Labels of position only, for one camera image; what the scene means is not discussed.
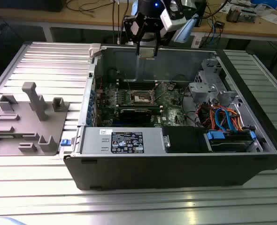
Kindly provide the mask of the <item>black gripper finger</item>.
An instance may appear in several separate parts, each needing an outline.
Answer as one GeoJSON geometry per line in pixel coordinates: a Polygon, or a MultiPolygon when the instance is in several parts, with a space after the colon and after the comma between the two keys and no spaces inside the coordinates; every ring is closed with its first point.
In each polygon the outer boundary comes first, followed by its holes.
{"type": "Polygon", "coordinates": [[[136,55],[139,55],[141,41],[141,15],[126,15],[123,18],[123,26],[125,29],[127,40],[136,45],[136,55]]]}
{"type": "Polygon", "coordinates": [[[154,45],[154,56],[157,56],[158,49],[166,41],[167,31],[162,22],[157,22],[154,24],[154,36],[155,36],[155,45],[154,45]]]}

